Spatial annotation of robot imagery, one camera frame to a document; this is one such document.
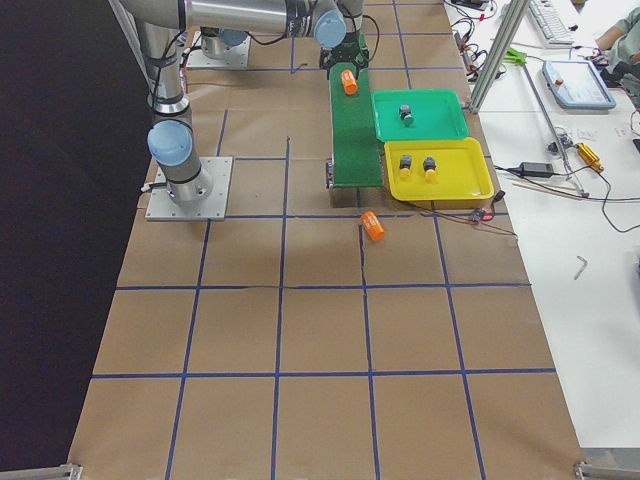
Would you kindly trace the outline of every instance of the grid floor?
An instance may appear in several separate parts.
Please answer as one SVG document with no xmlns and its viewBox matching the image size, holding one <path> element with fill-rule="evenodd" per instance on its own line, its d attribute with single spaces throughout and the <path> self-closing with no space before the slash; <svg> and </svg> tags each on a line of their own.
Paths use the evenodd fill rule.
<svg viewBox="0 0 640 480">
<path fill-rule="evenodd" d="M 468 97 L 441 2 L 367 13 L 374 89 Z M 514 237 L 379 191 L 331 208 L 317 46 L 251 48 L 249 71 L 189 74 L 199 153 L 235 157 L 228 217 L 148 223 L 141 202 L 70 461 L 96 480 L 573 478 Z"/>
</svg>

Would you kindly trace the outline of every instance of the orange cylinder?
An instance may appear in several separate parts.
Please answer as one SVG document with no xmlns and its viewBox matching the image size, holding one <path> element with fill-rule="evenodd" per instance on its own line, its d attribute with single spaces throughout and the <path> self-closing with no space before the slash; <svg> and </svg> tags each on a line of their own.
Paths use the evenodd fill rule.
<svg viewBox="0 0 640 480">
<path fill-rule="evenodd" d="M 362 214 L 360 217 L 362 221 L 362 226 L 364 227 L 365 232 L 369 235 L 369 238 L 374 242 L 381 240 L 384 237 L 384 228 L 382 228 L 382 224 L 375 213 L 371 210 L 368 210 Z"/>
<path fill-rule="evenodd" d="M 358 93 L 358 82 L 356 77 L 353 76 L 353 72 L 348 68 L 345 68 L 340 73 L 340 80 L 342 81 L 342 88 L 347 95 L 355 95 Z"/>
</svg>

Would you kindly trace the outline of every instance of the table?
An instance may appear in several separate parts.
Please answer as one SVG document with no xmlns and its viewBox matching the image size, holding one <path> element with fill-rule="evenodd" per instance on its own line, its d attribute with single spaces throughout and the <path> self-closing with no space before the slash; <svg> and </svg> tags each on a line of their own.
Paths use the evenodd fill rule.
<svg viewBox="0 0 640 480">
<path fill-rule="evenodd" d="M 594 25 L 596 7 L 602 8 L 603 2 L 588 2 L 582 22 L 575 17 L 583 37 L 588 35 L 583 26 Z M 611 18 L 609 11 L 604 18 Z M 488 38 L 495 24 L 483 23 L 480 32 Z M 516 40 L 530 38 L 529 28 L 524 25 L 524 35 L 519 32 Z M 547 59 L 568 58 L 567 51 L 516 48 Z M 569 112 L 557 105 L 546 87 L 541 62 L 530 59 L 527 65 L 553 123 L 565 127 L 574 141 L 590 145 L 602 158 L 603 174 L 612 184 L 611 196 L 638 196 L 640 154 L 631 142 L 633 106 L 627 96 L 614 91 L 617 107 L 609 112 Z M 509 67 L 494 82 L 480 118 L 496 165 L 552 161 L 556 171 L 562 171 L 561 162 L 546 151 L 551 133 L 522 69 Z M 570 152 L 570 161 L 574 168 L 583 165 L 575 151 Z M 592 172 L 578 175 L 592 197 L 606 193 L 604 183 Z M 616 233 L 606 223 L 601 203 L 535 192 L 513 180 L 500 175 L 580 445 L 640 447 L 640 231 Z M 610 203 L 606 209 L 620 226 L 640 220 L 637 203 Z M 588 266 L 574 279 L 582 265 L 578 256 Z"/>
</svg>

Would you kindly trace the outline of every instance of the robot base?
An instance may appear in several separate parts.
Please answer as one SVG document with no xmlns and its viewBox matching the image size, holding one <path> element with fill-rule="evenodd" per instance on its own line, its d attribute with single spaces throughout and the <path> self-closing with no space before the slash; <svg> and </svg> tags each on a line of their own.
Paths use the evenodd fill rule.
<svg viewBox="0 0 640 480">
<path fill-rule="evenodd" d="M 194 43 L 194 46 L 200 46 L 201 40 Z M 247 38 L 237 47 L 231 47 L 225 50 L 220 59 L 207 57 L 202 50 L 194 50 L 189 54 L 187 60 L 187 68 L 193 70 L 246 70 L 249 62 L 249 45 L 251 39 Z"/>
<path fill-rule="evenodd" d="M 213 189 L 202 201 L 175 203 L 164 188 L 151 192 L 146 218 L 149 221 L 224 220 L 231 184 L 232 157 L 200 157 L 202 168 L 213 178 Z M 162 170 L 158 169 L 155 182 L 165 182 Z"/>
</svg>

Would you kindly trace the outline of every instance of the black backdrop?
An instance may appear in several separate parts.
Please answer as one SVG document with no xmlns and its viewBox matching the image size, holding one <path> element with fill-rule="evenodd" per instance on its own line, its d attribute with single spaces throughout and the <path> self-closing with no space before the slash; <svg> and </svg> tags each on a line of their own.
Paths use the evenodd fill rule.
<svg viewBox="0 0 640 480">
<path fill-rule="evenodd" d="M 0 2 L 0 471 L 65 463 L 149 163 L 107 0 Z"/>
</svg>

